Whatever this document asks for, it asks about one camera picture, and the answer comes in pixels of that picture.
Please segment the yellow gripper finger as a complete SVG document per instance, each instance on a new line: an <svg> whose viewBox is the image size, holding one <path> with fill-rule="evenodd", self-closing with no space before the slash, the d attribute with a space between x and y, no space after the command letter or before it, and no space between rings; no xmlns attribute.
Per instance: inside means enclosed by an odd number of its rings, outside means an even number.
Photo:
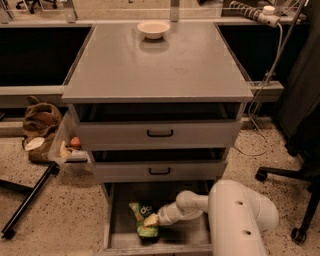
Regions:
<svg viewBox="0 0 320 256"><path fill-rule="evenodd" d="M159 216L155 213L152 213L147 218L144 219L144 226L151 227L157 226L159 224Z"/></svg>

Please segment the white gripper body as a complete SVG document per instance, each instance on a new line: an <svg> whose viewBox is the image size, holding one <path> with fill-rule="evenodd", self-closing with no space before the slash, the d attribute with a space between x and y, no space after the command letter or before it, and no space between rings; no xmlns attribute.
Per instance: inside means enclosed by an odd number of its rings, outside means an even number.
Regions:
<svg viewBox="0 0 320 256"><path fill-rule="evenodd" d="M172 225L183 217L182 210L175 202L167 204L158 210L158 223L160 226Z"/></svg>

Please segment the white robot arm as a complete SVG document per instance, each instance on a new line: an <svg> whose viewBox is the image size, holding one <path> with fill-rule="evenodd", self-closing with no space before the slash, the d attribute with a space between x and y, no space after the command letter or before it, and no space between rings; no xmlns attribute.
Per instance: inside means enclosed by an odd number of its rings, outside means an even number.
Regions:
<svg viewBox="0 0 320 256"><path fill-rule="evenodd" d="M262 232L279 223L279 212L266 196L232 180L220 180L208 195L185 190L162 206L144 225L168 226L208 214L214 256L268 256Z"/></svg>

